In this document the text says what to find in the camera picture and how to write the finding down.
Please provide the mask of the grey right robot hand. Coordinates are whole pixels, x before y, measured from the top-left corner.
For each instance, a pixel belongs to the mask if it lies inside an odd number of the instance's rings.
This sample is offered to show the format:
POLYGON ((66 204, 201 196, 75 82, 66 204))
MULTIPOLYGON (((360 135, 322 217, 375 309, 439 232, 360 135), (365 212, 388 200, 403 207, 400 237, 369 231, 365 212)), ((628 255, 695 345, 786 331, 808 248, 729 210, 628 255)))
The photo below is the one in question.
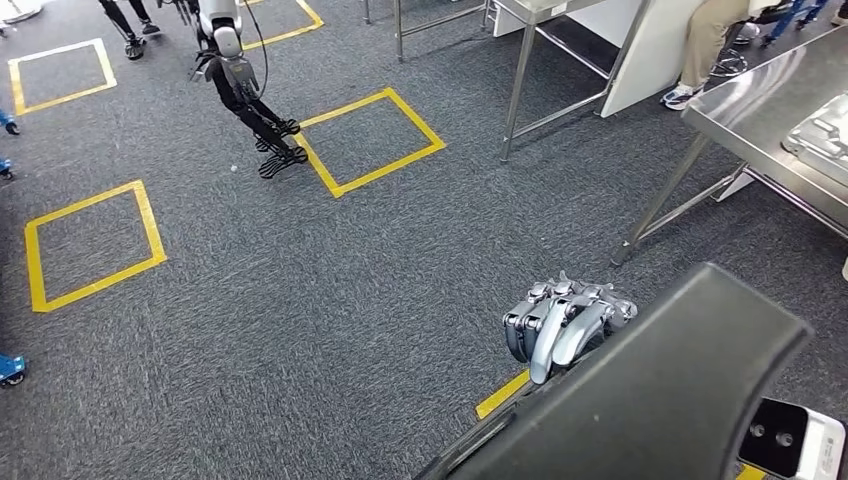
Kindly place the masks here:
POLYGON ((529 381, 546 383, 568 371, 638 316, 637 305, 611 283, 571 279, 536 282, 502 319, 511 355, 527 365, 529 381))

